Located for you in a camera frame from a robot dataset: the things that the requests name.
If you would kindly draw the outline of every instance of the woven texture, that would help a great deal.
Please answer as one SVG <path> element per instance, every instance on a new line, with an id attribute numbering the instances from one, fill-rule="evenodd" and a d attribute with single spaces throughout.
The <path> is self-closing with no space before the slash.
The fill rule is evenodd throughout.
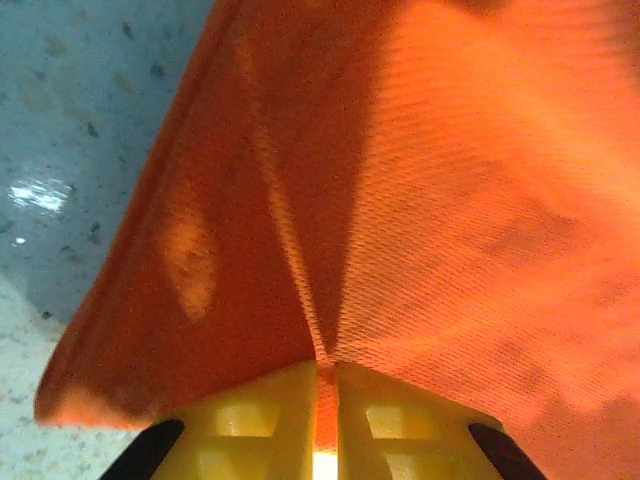
<path id="1" fill-rule="evenodd" d="M 637 5 L 219 0 L 37 419 L 145 426 L 315 357 L 334 448 L 347 360 L 552 479 L 639 479 Z"/>

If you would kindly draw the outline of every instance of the speckled floor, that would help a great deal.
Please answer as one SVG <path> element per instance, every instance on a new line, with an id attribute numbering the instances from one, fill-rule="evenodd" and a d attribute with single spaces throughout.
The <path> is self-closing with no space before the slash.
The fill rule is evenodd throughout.
<path id="1" fill-rule="evenodd" d="M 0 0 L 0 480 L 96 479 L 132 437 L 35 388 L 104 261 L 212 0 Z"/>

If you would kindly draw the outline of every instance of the floor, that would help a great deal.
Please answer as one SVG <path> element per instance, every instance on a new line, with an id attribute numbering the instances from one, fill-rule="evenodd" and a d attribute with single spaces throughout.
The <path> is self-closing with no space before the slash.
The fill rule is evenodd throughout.
<path id="1" fill-rule="evenodd" d="M 32 420 L 213 0 L 0 0 L 0 480 L 96 479 L 131 434 Z"/>

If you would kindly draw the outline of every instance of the black rubber pad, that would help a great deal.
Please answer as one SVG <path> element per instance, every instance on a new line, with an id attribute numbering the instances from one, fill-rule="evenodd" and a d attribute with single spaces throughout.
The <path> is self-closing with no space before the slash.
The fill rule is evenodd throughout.
<path id="1" fill-rule="evenodd" d="M 183 431 L 182 420 L 166 420 L 147 428 L 100 480 L 150 480 Z"/>
<path id="2" fill-rule="evenodd" d="M 504 480 L 547 480 L 507 434 L 479 423 L 469 431 Z"/>

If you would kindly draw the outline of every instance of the orange fabric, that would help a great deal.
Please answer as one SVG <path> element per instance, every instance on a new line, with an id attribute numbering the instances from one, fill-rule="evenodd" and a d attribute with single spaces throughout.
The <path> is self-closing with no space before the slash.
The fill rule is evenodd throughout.
<path id="1" fill-rule="evenodd" d="M 634 0 L 219 0 L 48 424 L 314 356 L 504 421 L 557 479 L 640 478 Z"/>

